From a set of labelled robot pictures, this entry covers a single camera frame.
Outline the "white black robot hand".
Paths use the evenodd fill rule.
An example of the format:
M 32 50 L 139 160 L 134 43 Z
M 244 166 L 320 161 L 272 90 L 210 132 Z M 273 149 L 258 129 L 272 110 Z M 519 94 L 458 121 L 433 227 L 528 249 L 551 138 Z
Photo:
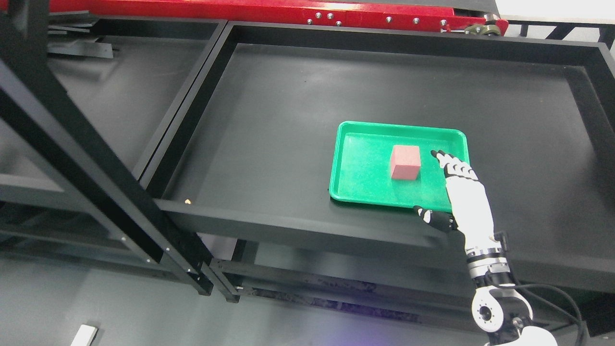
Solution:
M 485 186 L 466 161 L 442 150 L 432 150 L 444 175 L 444 186 L 452 212 L 429 210 L 414 206 L 422 221 L 442 231 L 459 231 L 464 235 L 464 252 L 468 256 L 483 254 L 489 249 L 501 249 L 495 237 L 492 210 Z

